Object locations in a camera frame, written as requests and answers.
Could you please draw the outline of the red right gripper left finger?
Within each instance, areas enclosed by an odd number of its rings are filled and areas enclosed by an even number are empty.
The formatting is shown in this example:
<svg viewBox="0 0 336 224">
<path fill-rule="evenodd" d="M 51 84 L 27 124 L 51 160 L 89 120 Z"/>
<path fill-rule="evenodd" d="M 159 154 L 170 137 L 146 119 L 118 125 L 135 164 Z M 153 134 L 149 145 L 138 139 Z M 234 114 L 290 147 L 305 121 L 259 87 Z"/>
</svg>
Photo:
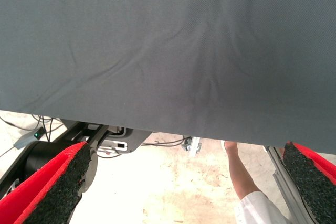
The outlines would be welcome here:
<svg viewBox="0 0 336 224">
<path fill-rule="evenodd" d="M 90 161 L 85 142 L 61 151 L 1 199 L 1 223 L 68 223 Z"/>
</svg>

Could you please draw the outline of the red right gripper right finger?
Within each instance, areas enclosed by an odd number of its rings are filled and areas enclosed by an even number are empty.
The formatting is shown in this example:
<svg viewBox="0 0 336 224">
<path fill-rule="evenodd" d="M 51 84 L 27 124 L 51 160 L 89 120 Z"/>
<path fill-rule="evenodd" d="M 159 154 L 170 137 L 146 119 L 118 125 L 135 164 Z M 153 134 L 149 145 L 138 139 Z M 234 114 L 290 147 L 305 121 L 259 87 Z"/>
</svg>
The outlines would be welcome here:
<svg viewBox="0 0 336 224">
<path fill-rule="evenodd" d="M 282 161 L 317 223 L 335 223 L 335 165 L 294 142 L 285 144 Z"/>
</svg>

